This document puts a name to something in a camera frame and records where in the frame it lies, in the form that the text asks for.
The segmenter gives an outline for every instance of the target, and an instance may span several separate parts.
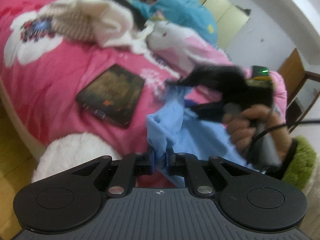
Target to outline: blue cloth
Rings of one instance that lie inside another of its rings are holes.
[[[161,13],[168,21],[194,29],[212,46],[217,45],[217,24],[212,14],[198,0],[157,0],[149,5],[139,0],[129,0],[145,19]]]
[[[168,86],[164,106],[147,115],[148,143],[155,149],[155,166],[177,187],[184,187],[184,179],[169,176],[166,169],[165,152],[171,147],[176,153],[192,153],[199,160],[220,156],[246,166],[222,124],[199,120],[185,108],[184,97],[190,91],[191,88]]]

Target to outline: silver screw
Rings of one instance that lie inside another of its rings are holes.
[[[119,186],[114,186],[109,188],[109,193],[113,194],[113,195],[118,195],[124,192],[124,188],[123,187],[119,187]]]
[[[213,189],[208,186],[201,186],[201,187],[197,188],[197,191],[200,194],[210,194],[210,193],[212,193]]]

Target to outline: pink blanket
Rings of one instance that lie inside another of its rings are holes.
[[[46,31],[47,22],[34,20],[36,12],[52,1],[0,0],[0,60],[4,62],[0,74],[17,114],[46,145],[70,133],[87,131],[99,135],[121,155],[145,151],[145,117],[161,107],[155,94],[163,89],[164,80],[177,78],[177,73],[140,55],[72,43]],[[29,32],[31,24],[37,24],[36,33]],[[125,130],[95,118],[75,102],[85,85],[115,63],[146,80],[132,124]],[[283,85],[280,90],[284,95]],[[189,98],[206,102],[197,91]],[[286,98],[280,100],[285,110]],[[147,187],[171,185],[160,173],[145,176],[141,182]]]

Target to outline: finger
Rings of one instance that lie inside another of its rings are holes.
[[[268,118],[270,111],[271,109],[265,105],[255,105],[244,110],[241,116],[249,120],[259,119],[264,121]]]
[[[231,114],[225,114],[222,118],[222,123],[228,124],[232,121],[232,115]]]
[[[230,141],[235,144],[238,141],[241,141],[244,138],[252,138],[256,133],[255,128],[247,128],[247,129],[240,129],[235,131],[233,134],[231,134]]]
[[[227,126],[227,133],[232,135],[235,131],[250,127],[250,121],[245,119],[234,119]]]
[[[237,141],[235,143],[235,146],[236,146],[236,150],[238,152],[243,152],[244,150],[248,149],[248,147],[250,146],[252,142],[252,138],[251,137],[246,137],[246,138],[243,138],[242,140],[240,141]]]

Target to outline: yellow floor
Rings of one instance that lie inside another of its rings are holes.
[[[4,240],[21,230],[12,202],[16,193],[30,183],[36,164],[0,101],[0,236]]]

